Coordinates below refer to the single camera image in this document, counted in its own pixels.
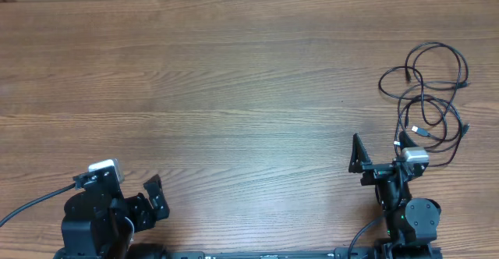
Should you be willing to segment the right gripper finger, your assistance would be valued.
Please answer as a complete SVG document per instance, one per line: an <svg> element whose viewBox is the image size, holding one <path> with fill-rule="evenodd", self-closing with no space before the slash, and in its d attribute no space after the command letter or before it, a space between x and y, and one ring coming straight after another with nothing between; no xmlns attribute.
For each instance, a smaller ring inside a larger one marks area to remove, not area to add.
<svg viewBox="0 0 499 259"><path fill-rule="evenodd" d="M373 163L367 153L366 148L358 133L355 133L352 138L352 155L349 162L350 173L362 173L366 170L371 170Z"/></svg>
<svg viewBox="0 0 499 259"><path fill-rule="evenodd" d="M401 131L398 135L399 147L403 150L407 147L416 147L416 143L409 137L406 131Z"/></svg>

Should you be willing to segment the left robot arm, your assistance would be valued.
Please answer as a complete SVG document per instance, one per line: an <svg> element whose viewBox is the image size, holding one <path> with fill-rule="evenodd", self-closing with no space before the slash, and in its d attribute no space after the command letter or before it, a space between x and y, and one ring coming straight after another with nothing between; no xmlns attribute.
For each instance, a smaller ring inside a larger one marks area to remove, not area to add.
<svg viewBox="0 0 499 259"><path fill-rule="evenodd" d="M54 258L168 257L162 245L132 243L136 233L152 229L170 214L158 175L143 184L147 196L138 193L128 198L123 196L116 174L109 170L85 173L74 180L83 192L65 203L61 225L64 247Z"/></svg>

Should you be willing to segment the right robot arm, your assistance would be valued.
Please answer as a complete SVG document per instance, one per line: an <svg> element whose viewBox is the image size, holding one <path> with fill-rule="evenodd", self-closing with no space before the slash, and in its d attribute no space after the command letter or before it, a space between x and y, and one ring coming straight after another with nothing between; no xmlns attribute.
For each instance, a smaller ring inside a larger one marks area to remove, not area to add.
<svg viewBox="0 0 499 259"><path fill-rule="evenodd" d="M409 182L423 175L430 156L423 147L410 143L391 162L374 164L359 134L352 137L350 173L362 175L363 186L373 186L382 215L356 233L346 251L346 257L363 255L366 258L441 258L438 248L431 243L437 239L441 206L429 198L414 198ZM384 221L386 239L379 239L367 251L356 251L354 246L365 231Z"/></svg>

